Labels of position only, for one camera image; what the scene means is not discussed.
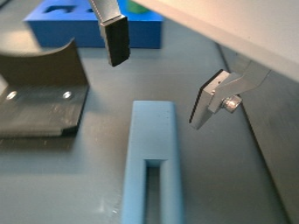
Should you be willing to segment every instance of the blue container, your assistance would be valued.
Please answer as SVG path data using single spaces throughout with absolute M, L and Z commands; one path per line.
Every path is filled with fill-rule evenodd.
M 128 17 L 129 46 L 161 48 L 163 17 L 152 11 L 128 12 L 125 0 L 118 0 L 118 7 Z M 44 0 L 24 21 L 40 46 L 64 46 L 74 38 L 78 47 L 104 47 L 88 0 Z

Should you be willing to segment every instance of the gray table surface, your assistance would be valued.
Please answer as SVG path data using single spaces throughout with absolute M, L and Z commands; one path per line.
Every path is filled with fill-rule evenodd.
M 1 51 L 40 51 L 22 23 L 38 2 L 0 11 Z M 287 223 L 241 109 L 199 131 L 188 124 L 199 87 L 224 67 L 215 43 L 165 19 L 161 50 L 132 49 L 114 68 L 104 49 L 78 54 L 90 90 L 77 135 L 0 139 L 0 223 L 120 222 L 133 100 L 176 104 L 185 223 Z

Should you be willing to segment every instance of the light blue block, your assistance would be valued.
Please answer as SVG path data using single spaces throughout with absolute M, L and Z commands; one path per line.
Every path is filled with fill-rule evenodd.
M 169 101 L 135 101 L 125 161 L 121 224 L 145 219 L 145 168 L 160 167 L 163 224 L 183 224 L 183 189 L 175 107 Z

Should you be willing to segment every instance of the metal gripper bracket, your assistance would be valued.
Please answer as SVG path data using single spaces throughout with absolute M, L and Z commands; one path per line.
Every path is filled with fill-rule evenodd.
M 112 67 L 129 57 L 127 17 L 121 15 L 117 0 L 88 0 L 96 14 L 100 36 L 105 42 L 108 63 Z
M 271 70 L 243 56 L 237 56 L 235 72 L 220 70 L 200 87 L 189 123 L 197 130 L 211 116 L 224 108 L 232 113 L 241 99 L 237 94 L 256 88 Z
M 50 52 L 0 53 L 0 74 L 0 137 L 76 132 L 89 84 L 74 42 Z

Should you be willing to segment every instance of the blue block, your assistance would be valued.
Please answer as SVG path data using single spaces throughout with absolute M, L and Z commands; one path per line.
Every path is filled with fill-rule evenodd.
M 152 11 L 128 12 L 125 0 L 118 0 L 118 7 L 128 17 L 129 46 L 160 48 L 163 17 Z M 74 38 L 78 47 L 104 47 L 88 0 L 44 0 L 24 21 L 40 46 L 60 47 Z
M 163 224 L 183 224 L 183 189 L 175 108 L 169 101 L 135 101 L 125 160 L 121 224 L 145 220 L 145 168 L 160 168 Z

